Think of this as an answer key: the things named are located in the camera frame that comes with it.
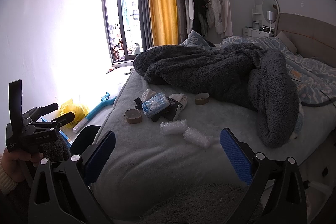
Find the person's left hand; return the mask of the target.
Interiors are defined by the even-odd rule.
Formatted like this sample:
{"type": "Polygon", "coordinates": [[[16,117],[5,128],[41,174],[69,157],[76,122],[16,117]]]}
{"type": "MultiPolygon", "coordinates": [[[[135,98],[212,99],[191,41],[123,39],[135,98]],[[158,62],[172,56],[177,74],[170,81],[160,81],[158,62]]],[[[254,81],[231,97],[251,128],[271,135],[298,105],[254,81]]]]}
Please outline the person's left hand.
{"type": "Polygon", "coordinates": [[[40,152],[35,155],[31,155],[21,150],[9,152],[7,148],[5,148],[2,154],[1,165],[5,173],[14,182],[19,183],[25,178],[19,162],[30,161],[33,163],[33,166],[38,166],[42,158],[43,153],[40,152]]]}

